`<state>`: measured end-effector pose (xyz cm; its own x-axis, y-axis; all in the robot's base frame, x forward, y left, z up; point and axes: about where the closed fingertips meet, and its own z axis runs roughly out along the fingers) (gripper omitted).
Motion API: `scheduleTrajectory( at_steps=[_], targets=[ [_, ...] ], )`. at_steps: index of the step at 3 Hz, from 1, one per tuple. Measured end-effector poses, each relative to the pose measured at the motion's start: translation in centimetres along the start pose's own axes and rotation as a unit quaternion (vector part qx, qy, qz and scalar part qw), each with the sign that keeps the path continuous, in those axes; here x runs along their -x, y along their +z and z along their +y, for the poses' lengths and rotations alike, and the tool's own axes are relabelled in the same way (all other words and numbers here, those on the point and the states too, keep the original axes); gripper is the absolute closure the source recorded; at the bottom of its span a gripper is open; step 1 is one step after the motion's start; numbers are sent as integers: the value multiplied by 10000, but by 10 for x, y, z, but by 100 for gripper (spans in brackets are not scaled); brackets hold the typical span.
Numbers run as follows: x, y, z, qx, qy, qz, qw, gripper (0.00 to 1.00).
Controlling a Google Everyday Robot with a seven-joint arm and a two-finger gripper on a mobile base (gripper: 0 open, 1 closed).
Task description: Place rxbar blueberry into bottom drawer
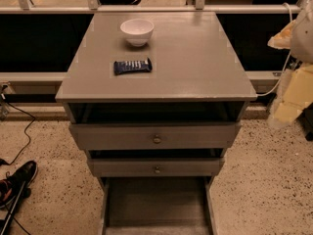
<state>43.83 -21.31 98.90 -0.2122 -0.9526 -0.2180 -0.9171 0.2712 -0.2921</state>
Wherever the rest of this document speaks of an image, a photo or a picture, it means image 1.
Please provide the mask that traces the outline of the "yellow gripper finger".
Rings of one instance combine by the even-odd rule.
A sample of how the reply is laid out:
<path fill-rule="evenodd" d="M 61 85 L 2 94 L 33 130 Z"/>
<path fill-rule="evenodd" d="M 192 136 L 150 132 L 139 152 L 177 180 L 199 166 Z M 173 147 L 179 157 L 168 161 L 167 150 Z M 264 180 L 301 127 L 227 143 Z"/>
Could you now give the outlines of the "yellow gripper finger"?
<path fill-rule="evenodd" d="M 292 48 L 293 30 L 295 21 L 289 22 L 280 32 L 272 36 L 267 45 L 271 48 L 282 50 Z"/>
<path fill-rule="evenodd" d="M 297 70 L 283 72 L 277 97 L 268 117 L 271 128 L 293 123 L 313 103 L 313 65 L 302 64 Z"/>

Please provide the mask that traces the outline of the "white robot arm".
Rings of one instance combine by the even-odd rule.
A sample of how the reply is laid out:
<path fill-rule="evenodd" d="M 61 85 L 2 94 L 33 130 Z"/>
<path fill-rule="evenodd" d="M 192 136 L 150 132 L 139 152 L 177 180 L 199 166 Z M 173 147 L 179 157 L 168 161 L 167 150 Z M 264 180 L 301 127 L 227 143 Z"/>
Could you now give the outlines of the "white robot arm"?
<path fill-rule="evenodd" d="M 282 128 L 294 122 L 313 103 L 313 1 L 308 0 L 295 20 L 272 36 L 267 45 L 289 49 L 301 62 L 296 70 L 283 72 L 268 124 Z"/>

